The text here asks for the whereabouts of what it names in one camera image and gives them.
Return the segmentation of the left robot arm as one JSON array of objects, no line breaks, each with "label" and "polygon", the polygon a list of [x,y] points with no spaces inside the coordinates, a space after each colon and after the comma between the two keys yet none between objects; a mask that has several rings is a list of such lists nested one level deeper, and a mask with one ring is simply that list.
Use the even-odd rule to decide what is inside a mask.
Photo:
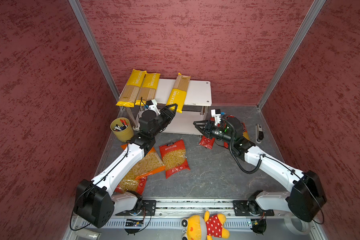
[{"label": "left robot arm", "polygon": [[101,228],[113,214],[133,210],[138,196],[121,194],[116,201],[112,195],[126,174],[153,148],[157,134],[174,119],[178,105],[170,104],[159,112],[153,108],[143,112],[139,119],[140,129],[130,139],[127,148],[104,171],[92,180],[82,180],[76,189],[72,214],[85,219],[89,224]]}]

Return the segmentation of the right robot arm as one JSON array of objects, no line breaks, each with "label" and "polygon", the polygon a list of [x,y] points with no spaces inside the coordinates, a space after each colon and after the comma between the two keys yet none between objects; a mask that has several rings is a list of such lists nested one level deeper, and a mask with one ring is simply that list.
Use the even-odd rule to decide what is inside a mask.
[{"label": "right robot arm", "polygon": [[304,222],[312,222],[327,202],[319,176],[303,172],[272,157],[243,136],[244,126],[237,118],[224,115],[220,123],[195,121],[195,128],[206,138],[228,144],[228,149],[240,170],[254,174],[261,170],[279,182],[284,192],[258,190],[247,200],[246,210],[259,216],[268,210],[294,214]]}]

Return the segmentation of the yellow spaghetti pack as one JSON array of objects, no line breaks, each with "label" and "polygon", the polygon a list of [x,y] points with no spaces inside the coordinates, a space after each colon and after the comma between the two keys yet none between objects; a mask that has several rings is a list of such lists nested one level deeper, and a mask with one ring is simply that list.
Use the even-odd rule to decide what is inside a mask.
[{"label": "yellow spaghetti pack", "polygon": [[178,73],[166,106],[177,104],[177,112],[182,113],[191,77]]},{"label": "yellow spaghetti pack", "polygon": [[133,69],[120,97],[116,104],[119,107],[133,108],[135,106],[137,96],[142,87],[146,71]]},{"label": "yellow spaghetti pack", "polygon": [[135,105],[147,104],[147,101],[155,99],[160,76],[161,74],[159,73],[149,73],[145,75]]}]

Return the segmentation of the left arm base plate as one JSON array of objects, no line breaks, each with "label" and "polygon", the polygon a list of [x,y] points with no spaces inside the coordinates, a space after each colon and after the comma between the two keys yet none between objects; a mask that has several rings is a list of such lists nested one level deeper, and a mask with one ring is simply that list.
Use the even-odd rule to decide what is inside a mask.
[{"label": "left arm base plate", "polygon": [[137,205],[130,211],[123,211],[121,213],[115,214],[115,216],[144,216],[144,214],[148,214],[148,216],[154,216],[156,211],[156,200],[141,200],[137,203]]}]

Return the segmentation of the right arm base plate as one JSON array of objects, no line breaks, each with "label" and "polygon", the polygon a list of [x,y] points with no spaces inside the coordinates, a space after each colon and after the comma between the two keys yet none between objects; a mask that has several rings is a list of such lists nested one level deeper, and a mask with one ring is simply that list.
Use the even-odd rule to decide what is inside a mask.
[{"label": "right arm base plate", "polygon": [[269,217],[275,215],[273,210],[263,210],[255,201],[235,200],[233,201],[233,209],[237,217]]}]

